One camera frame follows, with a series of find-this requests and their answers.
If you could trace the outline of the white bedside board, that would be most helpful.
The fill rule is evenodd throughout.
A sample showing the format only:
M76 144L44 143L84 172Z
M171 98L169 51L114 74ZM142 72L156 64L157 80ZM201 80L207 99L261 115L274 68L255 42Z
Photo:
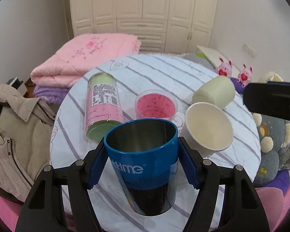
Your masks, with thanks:
M208 47L204 47L204 46L200 46L200 45L197 45L196 48L197 48L197 53L203 54L203 56L205 57L205 59L207 59L210 62L210 64L214 68L214 71L216 71L216 69L223 62L228 63L229 61L231 61L231 64L232 64L231 77L236 78L237 75L240 73L239 69L234 65L232 59L226 58L218 50L215 50L215 49L212 49L212 48L208 48Z

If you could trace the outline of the pink plush pig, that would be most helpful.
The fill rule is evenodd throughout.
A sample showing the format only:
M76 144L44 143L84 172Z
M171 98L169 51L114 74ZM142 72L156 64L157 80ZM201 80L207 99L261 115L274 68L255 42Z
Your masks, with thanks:
M236 81L241 84L241 87L246 87L252 81L252 67L247 67L243 64L242 71L238 74Z
M231 78L232 75L232 69L233 69L233 64L231 60L224 61L223 58L219 58L221 64L215 69L215 72L218 75L222 75L228 78Z

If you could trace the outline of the white paper cup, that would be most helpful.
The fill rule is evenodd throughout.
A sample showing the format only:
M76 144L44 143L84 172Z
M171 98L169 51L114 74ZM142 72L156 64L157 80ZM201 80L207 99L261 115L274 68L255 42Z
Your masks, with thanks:
M199 102L187 109L180 136L206 158L226 150L233 142L234 133L230 120L220 108Z

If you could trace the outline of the right pink plush pig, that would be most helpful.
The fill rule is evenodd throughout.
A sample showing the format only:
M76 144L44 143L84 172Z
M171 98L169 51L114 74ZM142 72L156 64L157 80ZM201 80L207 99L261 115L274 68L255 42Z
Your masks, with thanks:
M236 81L241 84L241 87L246 87L252 81L252 67L247 67L243 64L242 71L238 74Z

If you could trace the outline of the pale green cylinder cup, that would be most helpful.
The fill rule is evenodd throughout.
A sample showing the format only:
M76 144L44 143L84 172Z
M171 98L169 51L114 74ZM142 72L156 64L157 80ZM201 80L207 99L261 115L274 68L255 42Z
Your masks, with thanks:
M206 102L223 109L233 101L235 94L233 82L228 77L219 75L204 83L193 94L191 103Z

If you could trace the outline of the triangle pattern cushion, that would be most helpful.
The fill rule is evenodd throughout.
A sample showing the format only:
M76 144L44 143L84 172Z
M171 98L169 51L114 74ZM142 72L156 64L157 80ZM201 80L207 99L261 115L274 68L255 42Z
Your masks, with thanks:
M259 83L267 83L269 81L273 81L273 82L283 82L282 77L277 74L276 72L268 72L265 75L263 75L258 82Z

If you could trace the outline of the striped white table cloth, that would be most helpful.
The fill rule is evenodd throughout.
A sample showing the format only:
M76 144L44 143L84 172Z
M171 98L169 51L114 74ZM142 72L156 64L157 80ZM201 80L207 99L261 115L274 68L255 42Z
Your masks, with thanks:
M178 105L173 122L181 127L193 93L215 77L210 69L168 55L132 55L110 60L86 73L69 91L56 116L50 143L50 162L55 168L71 165L95 149L97 143L85 134L88 80L106 72L117 81L119 100L126 121L136 118L135 99L147 90L169 92ZM236 95L225 107L234 130L234 140L225 151L211 156L218 166L242 165L254 179L260 162L260 141L252 114ZM177 195L166 213L145 217L134 212L124 195L112 164L106 163L99 183L89 192L98 221L106 231L182 231L198 191L188 184L182 168L177 171Z

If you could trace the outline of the cream white wardrobe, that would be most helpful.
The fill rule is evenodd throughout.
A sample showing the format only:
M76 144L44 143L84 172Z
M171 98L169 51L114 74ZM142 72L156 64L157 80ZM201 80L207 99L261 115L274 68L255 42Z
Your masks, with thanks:
M217 0L69 0L74 35L133 34L141 51L192 53L207 47Z

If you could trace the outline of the white wall socket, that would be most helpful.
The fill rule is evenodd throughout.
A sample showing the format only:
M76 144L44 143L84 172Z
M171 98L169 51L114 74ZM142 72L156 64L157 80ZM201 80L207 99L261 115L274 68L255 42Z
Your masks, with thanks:
M247 44L242 45L242 50L253 59L257 57L257 54L258 54L257 51L255 51L252 47L248 46Z

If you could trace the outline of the blue black metal cup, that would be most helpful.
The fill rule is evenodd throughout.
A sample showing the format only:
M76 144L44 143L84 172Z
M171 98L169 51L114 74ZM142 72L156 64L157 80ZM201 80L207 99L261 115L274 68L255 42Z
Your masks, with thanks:
M179 156L175 124L157 118L126 122L106 134L104 145L136 213L157 216L173 206Z

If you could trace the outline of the beige jacket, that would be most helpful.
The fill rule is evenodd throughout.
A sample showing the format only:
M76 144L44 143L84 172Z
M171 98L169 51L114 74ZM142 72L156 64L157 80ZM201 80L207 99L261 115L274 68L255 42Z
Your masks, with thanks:
M0 196L23 203L49 164L56 114L44 100L0 85Z

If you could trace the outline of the pink folded quilt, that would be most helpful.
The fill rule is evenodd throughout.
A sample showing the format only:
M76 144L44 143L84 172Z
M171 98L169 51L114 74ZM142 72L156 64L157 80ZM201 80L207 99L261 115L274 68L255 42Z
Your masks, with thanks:
M72 87L91 69L113 59L139 53L141 41L130 34L83 34L64 44L31 72L39 86Z

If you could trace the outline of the green pink glass jar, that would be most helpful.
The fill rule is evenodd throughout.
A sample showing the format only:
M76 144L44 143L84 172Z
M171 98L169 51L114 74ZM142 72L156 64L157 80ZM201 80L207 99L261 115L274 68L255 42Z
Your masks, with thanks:
M88 81L85 132L88 139L99 142L113 127L124 122L115 78L105 72Z

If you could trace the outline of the grey paw plush cushion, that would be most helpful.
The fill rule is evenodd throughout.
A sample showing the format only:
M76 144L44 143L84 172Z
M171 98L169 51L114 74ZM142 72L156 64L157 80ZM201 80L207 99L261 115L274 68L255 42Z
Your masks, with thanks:
M290 170L290 121L254 113L261 147L256 187L272 182L284 169Z

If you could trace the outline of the pink plastic cup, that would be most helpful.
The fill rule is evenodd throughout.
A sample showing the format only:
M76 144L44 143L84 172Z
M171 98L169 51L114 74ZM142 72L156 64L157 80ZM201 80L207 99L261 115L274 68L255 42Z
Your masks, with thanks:
M147 90L135 100L136 118L160 118L172 121L178 110L176 98L163 90Z

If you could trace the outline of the grey flower pillow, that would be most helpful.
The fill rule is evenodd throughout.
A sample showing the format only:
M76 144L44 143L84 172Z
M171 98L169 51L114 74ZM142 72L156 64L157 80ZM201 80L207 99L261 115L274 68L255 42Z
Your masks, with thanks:
M214 66L206 59L206 57L199 57L197 53L186 53L182 56L183 59L201 64L202 66L214 71Z

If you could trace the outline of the purple folded blanket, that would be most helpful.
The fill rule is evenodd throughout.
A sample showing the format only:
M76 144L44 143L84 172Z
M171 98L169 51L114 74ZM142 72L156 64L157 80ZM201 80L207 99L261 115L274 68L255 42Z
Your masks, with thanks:
M69 91L70 88L66 87L47 87L36 85L33 95L41 98L49 104L61 104Z

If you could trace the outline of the purple pillow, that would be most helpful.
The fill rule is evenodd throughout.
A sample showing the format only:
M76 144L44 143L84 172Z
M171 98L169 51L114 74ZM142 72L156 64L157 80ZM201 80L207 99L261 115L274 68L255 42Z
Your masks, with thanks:
M244 89L246 88L247 84L242 85L242 82L238 81L237 78L234 77L231 77L230 79L234 84L236 92L243 95Z

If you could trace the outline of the left pink plush pig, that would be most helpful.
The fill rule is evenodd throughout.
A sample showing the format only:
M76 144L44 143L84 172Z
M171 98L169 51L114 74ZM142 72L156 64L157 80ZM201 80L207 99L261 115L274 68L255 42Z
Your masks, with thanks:
M221 64L215 69L215 72L218 75L222 75L228 78L231 78L232 75L232 69L233 69L233 64L231 60L224 61L223 58L219 58Z

